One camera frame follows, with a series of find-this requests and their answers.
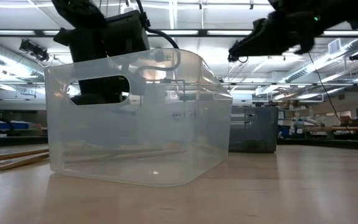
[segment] clear plastic bin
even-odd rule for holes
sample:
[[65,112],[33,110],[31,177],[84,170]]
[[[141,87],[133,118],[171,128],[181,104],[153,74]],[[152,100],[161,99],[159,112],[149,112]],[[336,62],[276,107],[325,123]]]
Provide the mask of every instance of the clear plastic bin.
[[[67,93],[78,80],[117,75],[131,88],[122,103],[76,105]],[[227,157],[232,97],[194,53],[149,50],[48,68],[45,77],[55,172],[171,186]]]

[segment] wooden stick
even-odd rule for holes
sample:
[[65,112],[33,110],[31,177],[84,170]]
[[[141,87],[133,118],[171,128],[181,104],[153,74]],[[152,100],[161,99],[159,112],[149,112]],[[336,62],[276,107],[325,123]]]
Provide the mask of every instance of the wooden stick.
[[103,162],[103,161],[124,161],[124,160],[131,160],[131,159],[148,159],[153,157],[160,157],[160,156],[169,156],[178,153],[186,152],[185,150],[167,150],[167,151],[156,151],[156,152],[140,152],[135,154],[123,154],[123,155],[108,155],[108,156],[101,156],[91,159],[77,159],[77,160],[70,160],[65,161],[67,164],[75,164],[80,162]]
[[[358,131],[358,127],[347,127],[350,131]],[[305,131],[347,131],[346,127],[305,127]]]
[[13,168],[16,168],[16,167],[20,167],[20,166],[24,166],[24,165],[28,165],[28,164],[33,164],[33,163],[42,161],[42,160],[47,159],[47,158],[49,158],[49,153],[42,154],[42,155],[35,156],[35,157],[31,157],[30,159],[24,159],[24,160],[18,161],[18,162],[12,162],[10,164],[1,166],[0,171],[5,171],[5,170],[13,169]]
[[7,160],[7,159],[14,159],[14,158],[19,158],[19,157],[24,157],[24,156],[36,155],[36,154],[45,153],[45,152],[48,152],[48,151],[49,151],[49,149],[41,149],[41,150],[33,150],[33,151],[27,151],[27,152],[18,152],[18,153],[0,155],[0,161],[4,161],[4,160]]

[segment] gray plastic bin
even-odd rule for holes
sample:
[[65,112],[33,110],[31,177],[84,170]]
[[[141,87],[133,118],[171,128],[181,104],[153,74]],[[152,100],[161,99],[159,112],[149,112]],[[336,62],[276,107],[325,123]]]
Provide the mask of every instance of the gray plastic bin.
[[229,151],[275,152],[277,123],[278,108],[276,107],[233,108]]

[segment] workbench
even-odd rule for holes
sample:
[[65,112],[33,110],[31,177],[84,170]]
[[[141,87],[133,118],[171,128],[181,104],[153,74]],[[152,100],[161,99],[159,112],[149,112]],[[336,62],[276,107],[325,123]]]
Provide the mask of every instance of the workbench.
[[358,150],[230,153],[191,183],[166,188],[54,174],[45,161],[0,173],[1,223],[358,224]]

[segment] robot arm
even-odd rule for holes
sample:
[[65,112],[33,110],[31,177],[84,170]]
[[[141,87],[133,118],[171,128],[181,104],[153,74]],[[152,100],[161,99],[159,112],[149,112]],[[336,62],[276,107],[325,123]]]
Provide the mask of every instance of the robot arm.
[[300,44],[296,54],[309,52],[314,38],[326,29],[347,21],[358,28],[358,1],[269,0],[275,9],[267,18],[254,21],[254,30],[229,49],[229,61],[239,57],[281,55]]

